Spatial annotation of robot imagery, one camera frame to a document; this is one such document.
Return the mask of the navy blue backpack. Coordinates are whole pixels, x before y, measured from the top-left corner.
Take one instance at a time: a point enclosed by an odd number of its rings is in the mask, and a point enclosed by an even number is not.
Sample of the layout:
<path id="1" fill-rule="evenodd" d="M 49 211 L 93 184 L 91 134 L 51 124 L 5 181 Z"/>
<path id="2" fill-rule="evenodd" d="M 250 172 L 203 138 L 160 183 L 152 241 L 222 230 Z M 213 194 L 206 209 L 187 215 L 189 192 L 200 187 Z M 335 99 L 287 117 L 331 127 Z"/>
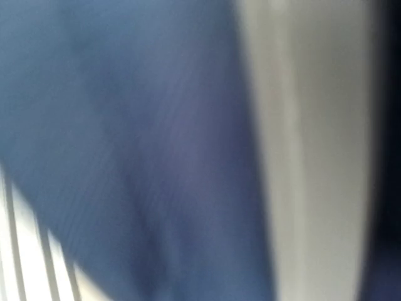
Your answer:
<path id="1" fill-rule="evenodd" d="M 399 1 L 2 1 L 1 172 L 92 297 L 400 299 Z"/>

